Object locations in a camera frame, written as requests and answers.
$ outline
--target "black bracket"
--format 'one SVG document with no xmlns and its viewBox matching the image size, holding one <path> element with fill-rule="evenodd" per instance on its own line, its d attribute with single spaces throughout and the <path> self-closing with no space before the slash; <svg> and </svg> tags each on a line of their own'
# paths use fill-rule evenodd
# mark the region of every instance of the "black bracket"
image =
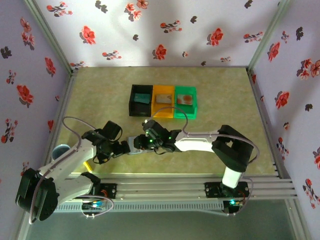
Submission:
<svg viewBox="0 0 320 240">
<path fill-rule="evenodd" d="M 207 198 L 247 198 L 249 196 L 248 183 L 240 181 L 236 188 L 229 188 L 221 182 L 205 182 L 204 183 L 205 196 Z"/>
<path fill-rule="evenodd" d="M 106 193 L 110 199 L 116 199 L 117 184 L 116 183 L 100 183 L 100 193 Z"/>
</svg>

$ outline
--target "cup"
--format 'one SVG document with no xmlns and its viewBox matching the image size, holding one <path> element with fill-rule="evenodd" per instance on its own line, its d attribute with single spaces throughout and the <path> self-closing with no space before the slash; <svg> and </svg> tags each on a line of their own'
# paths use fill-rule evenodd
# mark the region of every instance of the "cup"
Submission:
<svg viewBox="0 0 320 240">
<path fill-rule="evenodd" d="M 67 144 L 60 144 L 60 145 L 56 146 L 51 153 L 52 160 L 56 160 L 62 154 L 64 154 L 65 152 L 67 152 L 69 150 L 70 150 L 70 147 Z"/>
</svg>

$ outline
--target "robotic arm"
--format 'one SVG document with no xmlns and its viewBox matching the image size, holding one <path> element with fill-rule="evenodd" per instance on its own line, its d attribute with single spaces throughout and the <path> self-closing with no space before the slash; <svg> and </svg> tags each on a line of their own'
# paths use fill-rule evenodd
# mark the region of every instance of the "robotic arm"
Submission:
<svg viewBox="0 0 320 240">
<path fill-rule="evenodd" d="M 156 121 L 146 120 L 142 123 L 142 128 L 145 134 L 134 139 L 136 149 L 157 152 L 162 148 L 168 153 L 192 150 L 216 153 L 226 165 L 219 187 L 225 196 L 234 194 L 254 148 L 251 141 L 228 125 L 223 125 L 221 129 L 213 132 L 187 133 L 184 129 L 168 131 Z M 114 140 L 120 131 L 122 134 L 120 126 L 108 121 L 103 129 L 85 132 L 80 143 L 55 161 L 38 170 L 29 168 L 21 178 L 16 204 L 29 213 L 33 212 L 33 218 L 43 221 L 58 205 L 66 201 L 82 195 L 99 195 L 100 179 L 93 174 L 84 172 L 75 179 L 66 178 L 76 167 L 89 159 L 97 157 L 99 163 L 103 164 L 111 157 L 117 158 L 129 153 L 127 141 Z"/>
<path fill-rule="evenodd" d="M 226 165 L 222 184 L 227 188 L 237 187 L 240 178 L 249 164 L 253 146 L 245 136 L 223 125 L 213 132 L 192 132 L 182 130 L 168 131 L 154 120 L 142 124 L 145 134 L 134 139 L 134 147 L 143 150 L 162 148 L 169 153 L 185 151 L 206 151 L 215 153 Z"/>
</svg>

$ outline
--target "green block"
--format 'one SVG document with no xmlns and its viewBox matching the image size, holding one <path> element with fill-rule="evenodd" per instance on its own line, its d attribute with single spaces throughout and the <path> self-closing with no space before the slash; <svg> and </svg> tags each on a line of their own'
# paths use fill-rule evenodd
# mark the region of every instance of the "green block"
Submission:
<svg viewBox="0 0 320 240">
<path fill-rule="evenodd" d="M 178 95 L 191 95 L 192 96 L 192 105 L 178 104 L 177 99 Z M 197 102 L 197 90 L 194 86 L 175 86 L 174 89 L 174 106 L 183 110 L 188 119 L 196 119 L 197 118 L 197 110 L 198 110 L 198 102 Z M 175 119 L 185 119 L 185 115 L 174 109 Z"/>
</svg>

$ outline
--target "table surface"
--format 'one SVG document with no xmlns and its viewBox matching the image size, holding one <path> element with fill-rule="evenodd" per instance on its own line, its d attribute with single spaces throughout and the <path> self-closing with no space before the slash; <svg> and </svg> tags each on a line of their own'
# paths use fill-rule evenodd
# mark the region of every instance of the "table surface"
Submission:
<svg viewBox="0 0 320 240">
<path fill-rule="evenodd" d="M 253 141 L 260 149 L 260 158 L 246 173 L 274 174 L 263 125 L 245 68 L 229 67 L 84 67 L 77 73 L 66 116 L 80 118 L 96 128 L 113 121 L 123 129 L 121 141 L 143 133 L 145 117 L 129 116 L 132 84 L 194 86 L 197 90 L 197 118 L 189 121 L 188 132 L 218 130 L 230 125 Z M 184 119 L 155 118 L 169 131 L 181 129 Z M 68 126 L 82 134 L 89 128 L 72 119 Z M 73 146 L 77 138 L 64 127 L 57 144 Z M 99 165 L 92 159 L 94 173 L 117 174 L 215 174 L 221 176 L 225 165 L 214 154 L 187 151 L 156 155 L 143 153 L 112 158 Z M 86 172 L 84 166 L 75 173 Z"/>
</svg>

